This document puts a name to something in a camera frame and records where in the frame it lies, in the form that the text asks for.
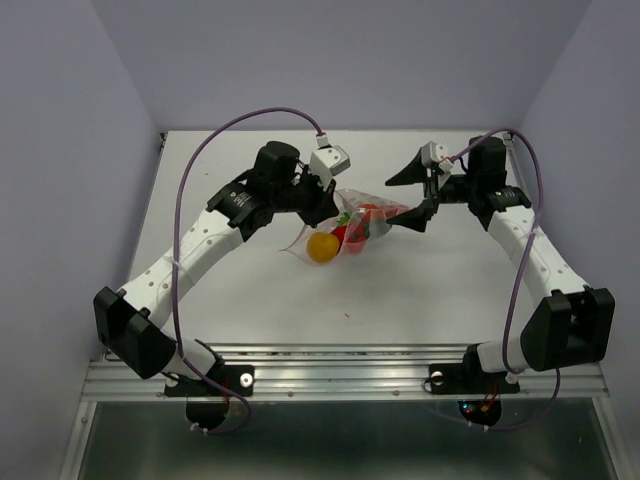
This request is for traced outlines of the clear pink-dotted zip bag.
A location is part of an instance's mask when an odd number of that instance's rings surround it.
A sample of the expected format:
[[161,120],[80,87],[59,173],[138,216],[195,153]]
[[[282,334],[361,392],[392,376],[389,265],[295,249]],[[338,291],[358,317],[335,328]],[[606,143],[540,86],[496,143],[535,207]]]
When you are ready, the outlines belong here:
[[357,256],[391,230],[390,219],[409,210],[402,203],[354,189],[337,190],[334,201],[337,216],[316,227],[304,226],[282,252],[317,266]]

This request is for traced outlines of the yellow lemon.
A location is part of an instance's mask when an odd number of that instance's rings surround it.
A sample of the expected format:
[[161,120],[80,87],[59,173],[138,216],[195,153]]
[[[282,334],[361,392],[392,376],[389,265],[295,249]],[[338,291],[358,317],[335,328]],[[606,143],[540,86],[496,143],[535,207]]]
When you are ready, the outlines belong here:
[[313,233],[306,244],[309,258],[318,264],[326,264],[333,260],[340,251],[340,240],[331,233]]

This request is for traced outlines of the red bell pepper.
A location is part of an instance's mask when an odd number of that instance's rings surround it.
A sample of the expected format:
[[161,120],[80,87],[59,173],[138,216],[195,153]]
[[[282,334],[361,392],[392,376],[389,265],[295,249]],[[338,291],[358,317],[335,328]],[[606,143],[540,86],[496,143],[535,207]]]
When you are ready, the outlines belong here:
[[370,237],[369,227],[364,223],[337,226],[330,233],[340,240],[340,252],[350,255],[360,254]]

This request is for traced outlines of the orange carrot with leaves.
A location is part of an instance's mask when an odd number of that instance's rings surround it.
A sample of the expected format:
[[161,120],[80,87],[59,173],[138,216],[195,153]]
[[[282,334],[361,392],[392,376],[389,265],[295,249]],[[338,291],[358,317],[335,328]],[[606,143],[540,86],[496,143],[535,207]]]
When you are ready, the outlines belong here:
[[379,207],[375,204],[365,203],[360,204],[358,207],[352,210],[347,210],[343,212],[338,220],[336,225],[338,227],[346,226],[351,221],[364,222],[365,224],[370,224],[371,220],[376,217],[386,218],[385,209]]

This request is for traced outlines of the dark green cucumber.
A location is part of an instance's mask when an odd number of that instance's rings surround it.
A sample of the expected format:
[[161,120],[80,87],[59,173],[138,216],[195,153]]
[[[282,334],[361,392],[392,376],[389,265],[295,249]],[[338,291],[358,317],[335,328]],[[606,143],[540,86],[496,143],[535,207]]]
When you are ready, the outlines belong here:
[[388,234],[392,229],[392,226],[387,223],[384,216],[373,218],[370,222],[370,234],[371,237],[379,238]]

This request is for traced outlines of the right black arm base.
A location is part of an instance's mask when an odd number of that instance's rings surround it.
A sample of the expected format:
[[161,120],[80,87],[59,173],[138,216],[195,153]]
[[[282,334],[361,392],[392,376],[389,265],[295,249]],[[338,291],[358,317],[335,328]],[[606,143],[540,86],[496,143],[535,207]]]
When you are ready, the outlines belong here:
[[506,371],[482,369],[477,345],[469,346],[458,362],[431,364],[422,389],[436,396],[460,396],[457,405],[462,419],[483,430],[497,426],[503,411],[500,396],[521,391],[517,381],[507,381]]

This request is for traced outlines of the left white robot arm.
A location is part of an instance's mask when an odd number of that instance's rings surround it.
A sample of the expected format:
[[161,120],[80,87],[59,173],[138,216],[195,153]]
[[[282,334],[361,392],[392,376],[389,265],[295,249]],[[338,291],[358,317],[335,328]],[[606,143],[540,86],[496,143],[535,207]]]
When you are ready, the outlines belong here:
[[348,154],[321,140],[309,162],[299,156],[289,144],[267,142],[252,168],[222,187],[186,232],[174,232],[171,248],[160,259],[119,289],[104,287],[96,294],[100,342],[139,377],[176,373],[202,394],[221,386],[220,358],[163,327],[189,290],[275,215],[295,213],[312,227],[338,215],[335,178],[349,168]]

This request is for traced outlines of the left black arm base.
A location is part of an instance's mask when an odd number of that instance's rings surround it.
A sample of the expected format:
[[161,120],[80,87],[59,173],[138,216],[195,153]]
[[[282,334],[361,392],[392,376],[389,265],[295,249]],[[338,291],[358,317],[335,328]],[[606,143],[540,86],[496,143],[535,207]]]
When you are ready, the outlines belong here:
[[193,432],[205,436],[231,434],[246,426],[252,416],[248,398],[253,395],[253,365],[218,365],[207,380],[177,373],[165,377],[164,396],[184,399],[185,418]]

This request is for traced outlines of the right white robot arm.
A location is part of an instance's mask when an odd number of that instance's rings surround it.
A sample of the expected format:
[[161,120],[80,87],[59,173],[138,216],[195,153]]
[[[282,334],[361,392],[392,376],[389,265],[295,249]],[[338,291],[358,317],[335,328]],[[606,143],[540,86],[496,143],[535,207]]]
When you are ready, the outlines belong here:
[[482,390],[496,373],[537,372],[598,363],[606,354],[615,300],[564,260],[540,228],[540,212],[507,183],[507,147],[496,134],[470,139],[460,153],[429,142],[389,186],[419,184],[423,199],[390,224],[423,232],[443,204],[464,204],[516,267],[503,337],[471,347],[463,384]]

